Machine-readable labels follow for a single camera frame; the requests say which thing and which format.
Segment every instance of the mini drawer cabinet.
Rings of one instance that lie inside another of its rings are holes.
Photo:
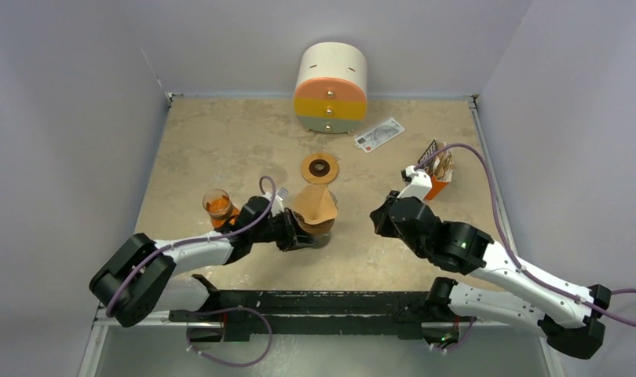
[[[293,96],[295,115],[308,130],[341,134],[367,114],[367,60],[355,47],[318,43],[302,56]]]

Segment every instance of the gray wall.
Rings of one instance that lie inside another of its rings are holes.
[[[0,1],[0,375],[73,376],[164,96],[112,1]]]
[[[369,92],[480,93],[531,0],[121,0],[165,91],[290,95],[304,50],[348,42]]]
[[[636,287],[636,1],[535,0],[479,102],[519,254]],[[636,319],[636,298],[613,310]],[[636,376],[636,329],[568,375]]]

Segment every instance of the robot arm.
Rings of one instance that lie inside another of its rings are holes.
[[[435,310],[445,317],[484,317],[519,325],[546,336],[548,343],[563,353],[579,358],[593,355],[604,337],[605,326],[598,322],[600,313],[529,279],[515,267],[503,245],[487,233],[462,222],[441,221],[422,202],[431,189],[431,180],[424,171],[408,167],[402,171],[402,178],[408,183],[406,188],[392,191],[371,213],[376,234],[401,239],[418,258],[440,269],[474,276],[509,292],[477,290],[440,278],[428,300]],[[569,283],[519,260],[541,281],[603,309],[609,306],[609,289]]]
[[[265,213],[271,194],[251,197],[233,225],[226,222],[221,228],[200,237],[154,241],[144,233],[131,236],[93,277],[90,291],[101,303],[108,305],[136,265],[151,254],[167,249],[156,255],[122,289],[112,307],[112,316],[123,327],[129,327],[152,312],[200,309],[215,288],[201,276],[178,275],[208,265],[236,262],[250,253],[254,243],[275,242],[282,251],[316,243],[299,227],[291,211],[283,208],[283,191],[272,199],[272,209],[266,218],[232,238],[218,239],[218,236],[242,229],[259,218]]]

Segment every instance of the glass cup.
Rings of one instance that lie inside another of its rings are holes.
[[[230,224],[235,223],[239,209],[232,205],[227,192],[219,189],[210,190],[203,196],[203,208],[210,215],[212,226],[216,229],[230,219]]]

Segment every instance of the table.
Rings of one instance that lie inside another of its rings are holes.
[[[336,156],[340,168],[329,189],[339,213],[330,242],[318,249],[282,252],[256,244],[242,260],[196,270],[219,288],[259,290],[428,291],[436,276],[484,289],[497,287],[445,273],[419,259],[401,241],[376,236],[369,213],[386,194],[401,190],[400,171],[434,139],[481,149],[466,101],[370,101],[356,134],[393,116],[406,131],[372,153],[348,134],[304,131],[289,99],[176,98],[137,222],[152,239],[198,236],[211,230],[202,208],[208,189],[224,189],[241,207],[257,195],[258,178],[271,176],[290,192],[308,183],[300,164],[309,154]],[[498,239],[484,170],[465,149],[453,149],[452,183],[429,202],[443,220],[470,223]]]

